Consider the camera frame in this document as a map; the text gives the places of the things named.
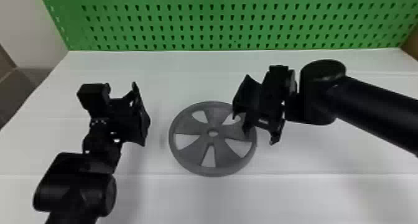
gray wheel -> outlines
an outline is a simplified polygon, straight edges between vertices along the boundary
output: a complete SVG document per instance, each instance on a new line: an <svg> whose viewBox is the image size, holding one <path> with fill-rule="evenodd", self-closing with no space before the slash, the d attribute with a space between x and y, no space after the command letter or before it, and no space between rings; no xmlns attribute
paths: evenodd
<svg viewBox="0 0 418 224"><path fill-rule="evenodd" d="M193 114L204 112L207 123L197 120ZM246 136L241 127L244 114L233 124L223 124L232 113L232 106L219 101L206 101L194 104L184 109L173 120L169 131L170 149L177 161L187 170L195 174L209 177L220 177L242 169L253 157L257 146L257 134L253 128ZM190 145L179 149L176 145L176 135L197 136ZM243 142L243 146L251 144L245 155L239 156L226 142L227 139ZM213 147L215 165L203 166L203 160L208 149Z"/></svg>

